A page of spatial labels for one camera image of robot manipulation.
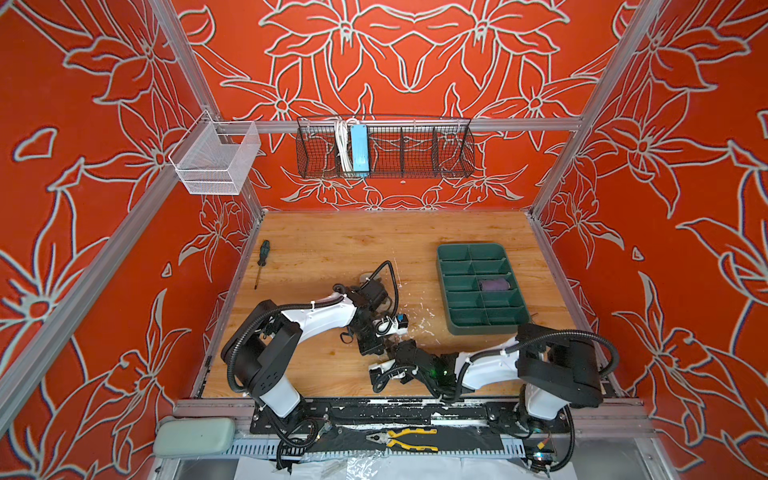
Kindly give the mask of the green plastic divided tray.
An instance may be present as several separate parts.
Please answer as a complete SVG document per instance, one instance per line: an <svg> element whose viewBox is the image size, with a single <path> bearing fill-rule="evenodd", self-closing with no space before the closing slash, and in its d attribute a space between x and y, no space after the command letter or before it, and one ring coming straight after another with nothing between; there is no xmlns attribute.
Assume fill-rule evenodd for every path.
<svg viewBox="0 0 768 480"><path fill-rule="evenodd" d="M506 335L532 317L504 247L453 243L437 247L446 326L457 336Z"/></svg>

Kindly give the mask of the purple sock yellow cuff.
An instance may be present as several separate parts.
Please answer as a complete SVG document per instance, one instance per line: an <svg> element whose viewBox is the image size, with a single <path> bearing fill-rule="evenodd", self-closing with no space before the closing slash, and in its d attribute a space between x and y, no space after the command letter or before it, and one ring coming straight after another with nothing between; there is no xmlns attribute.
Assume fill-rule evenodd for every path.
<svg viewBox="0 0 768 480"><path fill-rule="evenodd" d="M503 292L512 289L512 284L506 278L479 279L478 286L484 292Z"/></svg>

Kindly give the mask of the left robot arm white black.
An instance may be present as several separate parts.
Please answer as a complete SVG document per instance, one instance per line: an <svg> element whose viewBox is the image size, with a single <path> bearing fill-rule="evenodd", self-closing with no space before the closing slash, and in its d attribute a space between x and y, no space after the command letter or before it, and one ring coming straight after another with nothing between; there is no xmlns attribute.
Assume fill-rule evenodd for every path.
<svg viewBox="0 0 768 480"><path fill-rule="evenodd" d="M260 302L221 349L230 390L288 418L302 402L286 377L297 347L340 329L358 341L363 356L381 355L384 339L400 329L399 303L399 291L389 292L376 278L360 286L337 284L329 296L308 303Z"/></svg>

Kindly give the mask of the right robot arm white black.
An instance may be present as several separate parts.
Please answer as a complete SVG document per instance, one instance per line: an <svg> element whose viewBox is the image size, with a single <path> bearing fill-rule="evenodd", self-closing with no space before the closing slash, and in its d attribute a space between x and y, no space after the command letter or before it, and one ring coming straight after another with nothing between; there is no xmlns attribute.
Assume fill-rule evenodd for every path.
<svg viewBox="0 0 768 480"><path fill-rule="evenodd" d="M390 349L389 360L369 368L369 375L376 393L393 379L416 380L445 403L491 384L519 381L521 415L551 421L567 407L600 406L602 380L619 362L618 349L594 332L528 323L510 340L474 353L438 356L413 340L400 342Z"/></svg>

